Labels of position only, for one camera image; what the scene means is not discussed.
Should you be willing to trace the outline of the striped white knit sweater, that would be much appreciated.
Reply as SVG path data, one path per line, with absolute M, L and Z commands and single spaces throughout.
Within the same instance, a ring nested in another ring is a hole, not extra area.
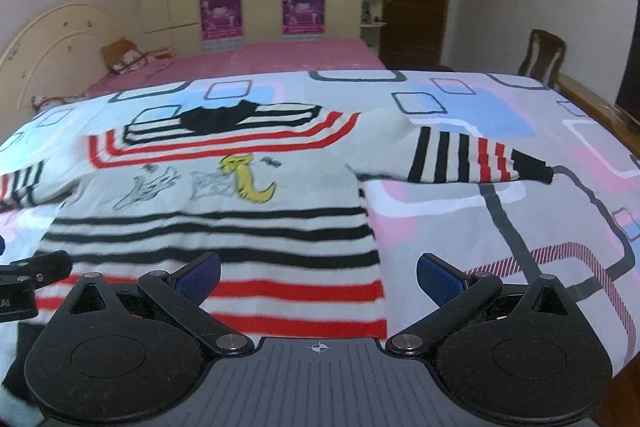
M 43 118 L 1 142 L 1 208 L 53 208 L 36 255 L 113 282 L 213 251 L 222 289 L 204 307 L 253 337 L 385 338 L 414 314 L 393 267 L 372 186 L 552 180 L 552 156 L 396 109 L 300 103 L 202 105 L 176 115 L 110 113 L 85 130 Z

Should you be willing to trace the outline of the patterned white blue bedspread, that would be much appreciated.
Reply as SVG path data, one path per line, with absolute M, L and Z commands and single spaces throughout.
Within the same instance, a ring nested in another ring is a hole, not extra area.
M 241 101 L 318 105 L 346 113 L 396 109 L 420 126 L 459 127 L 500 143 L 528 142 L 548 150 L 549 183 L 480 184 L 468 191 L 446 183 L 426 193 L 392 181 L 373 184 L 393 267 L 409 285 L 414 306 L 413 316 L 390 335 L 433 309 L 416 283 L 416 262 L 432 253 L 466 273 L 486 271 L 509 283 L 553 274 L 585 313 L 614 369 L 638 353 L 638 160 L 573 103 L 533 80 L 390 70 L 207 78 L 50 108 L 16 131 L 38 118 L 48 126 L 75 118 L 93 130 L 103 122 L 101 108 L 110 113 L 137 109 L 151 117 Z M 54 215 L 53 208 L 1 208 L 9 258 L 35 255 L 30 242 L 43 236 Z

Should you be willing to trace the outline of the red white patterned pillow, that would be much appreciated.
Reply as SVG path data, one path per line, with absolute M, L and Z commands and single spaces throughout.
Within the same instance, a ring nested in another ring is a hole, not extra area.
M 35 114 L 40 114 L 50 108 L 85 101 L 87 98 L 88 96 L 84 94 L 69 96 L 33 96 L 32 110 Z

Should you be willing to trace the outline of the cream wooden headboard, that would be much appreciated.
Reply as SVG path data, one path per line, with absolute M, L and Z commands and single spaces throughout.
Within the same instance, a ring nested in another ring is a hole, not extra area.
M 57 6 L 29 23 L 1 54 L 1 138 L 26 124 L 34 96 L 78 95 L 107 74 L 104 46 L 130 33 L 90 4 Z

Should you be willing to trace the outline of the wooden bed footboard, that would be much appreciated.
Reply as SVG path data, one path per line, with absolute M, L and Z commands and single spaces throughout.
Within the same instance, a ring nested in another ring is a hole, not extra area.
M 639 155 L 639 124 L 614 104 L 608 103 L 578 81 L 560 72 L 553 83 L 556 91 L 612 133 L 634 155 Z

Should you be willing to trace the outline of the orange patterned pillow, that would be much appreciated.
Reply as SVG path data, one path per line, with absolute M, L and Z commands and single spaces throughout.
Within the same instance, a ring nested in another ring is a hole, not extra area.
M 120 38 L 100 49 L 102 60 L 109 72 L 122 75 L 134 72 L 158 60 L 169 60 L 175 56 L 170 46 L 142 50 L 133 41 Z

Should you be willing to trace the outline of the dark wooden chair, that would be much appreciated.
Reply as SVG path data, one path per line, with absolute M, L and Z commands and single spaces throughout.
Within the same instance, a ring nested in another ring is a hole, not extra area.
M 533 29 L 518 75 L 533 78 L 549 89 L 554 88 L 564 63 L 566 49 L 566 42 L 562 38 L 543 29 Z

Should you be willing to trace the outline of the black television screen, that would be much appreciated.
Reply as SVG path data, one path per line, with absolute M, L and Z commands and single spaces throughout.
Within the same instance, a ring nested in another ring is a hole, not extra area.
M 615 105 L 636 127 L 640 119 L 640 3 L 637 3 L 627 63 Z

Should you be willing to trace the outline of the lower left purple poster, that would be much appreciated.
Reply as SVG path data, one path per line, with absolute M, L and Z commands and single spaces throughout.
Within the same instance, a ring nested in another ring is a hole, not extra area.
M 200 0 L 204 52 L 231 51 L 244 43 L 242 0 Z

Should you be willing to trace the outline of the purple poster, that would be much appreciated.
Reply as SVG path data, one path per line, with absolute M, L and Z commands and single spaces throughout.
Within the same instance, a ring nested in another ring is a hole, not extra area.
M 282 38 L 305 41 L 324 36 L 326 0 L 282 0 Z
M 204 52 L 231 51 L 244 43 L 242 0 L 200 0 Z

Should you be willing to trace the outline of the lower right purple poster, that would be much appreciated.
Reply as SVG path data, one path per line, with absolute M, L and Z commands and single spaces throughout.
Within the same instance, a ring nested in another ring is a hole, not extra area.
M 282 0 L 282 38 L 305 41 L 324 36 L 326 0 Z

